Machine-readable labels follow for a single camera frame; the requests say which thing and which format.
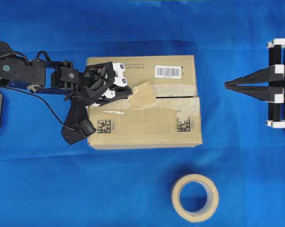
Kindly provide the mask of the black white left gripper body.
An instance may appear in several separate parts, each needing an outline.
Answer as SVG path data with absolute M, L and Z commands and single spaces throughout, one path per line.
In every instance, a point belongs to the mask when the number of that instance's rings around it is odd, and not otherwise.
M 87 66 L 84 75 L 84 84 L 87 93 L 93 93 L 85 106 L 94 106 L 94 103 L 102 96 L 115 97 L 117 87 L 127 86 L 127 79 L 123 76 L 125 65 L 119 62 L 106 62 Z

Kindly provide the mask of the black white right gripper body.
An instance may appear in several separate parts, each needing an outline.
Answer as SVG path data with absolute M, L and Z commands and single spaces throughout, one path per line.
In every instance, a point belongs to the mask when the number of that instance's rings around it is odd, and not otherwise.
M 273 100 L 268 102 L 267 126 L 285 129 L 285 38 L 275 38 L 267 44 L 269 66 L 273 76 L 268 85 Z

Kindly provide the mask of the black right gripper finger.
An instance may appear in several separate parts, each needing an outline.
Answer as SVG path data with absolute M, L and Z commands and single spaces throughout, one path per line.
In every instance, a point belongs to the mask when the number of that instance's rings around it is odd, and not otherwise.
M 265 82 L 275 82 L 284 80 L 285 66 L 276 64 L 264 69 L 260 69 L 244 77 L 239 77 L 232 81 L 225 82 L 226 86 L 258 84 Z
M 284 89 L 282 87 L 225 85 L 225 88 L 268 103 L 284 102 Z

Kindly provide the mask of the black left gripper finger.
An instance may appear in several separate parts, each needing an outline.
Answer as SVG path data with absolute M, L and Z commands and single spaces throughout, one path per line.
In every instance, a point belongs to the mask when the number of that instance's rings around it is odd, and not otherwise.
M 132 94 L 132 89 L 129 86 L 117 87 L 115 89 L 115 97 L 129 97 Z
M 107 98 L 105 96 L 102 96 L 94 103 L 94 106 L 103 106 L 111 102 L 114 102 L 120 99 L 125 99 L 125 98 L 128 98 L 128 95 L 118 95 L 113 98 Z

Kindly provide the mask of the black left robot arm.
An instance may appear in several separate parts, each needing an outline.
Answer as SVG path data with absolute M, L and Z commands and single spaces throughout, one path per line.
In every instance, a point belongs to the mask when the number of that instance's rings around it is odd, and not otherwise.
M 33 60 L 0 41 L 0 85 L 32 93 L 65 95 L 85 106 L 102 106 L 132 95 L 123 76 L 125 65 L 105 62 L 88 65 L 84 72 L 71 61 L 52 61 L 45 51 Z

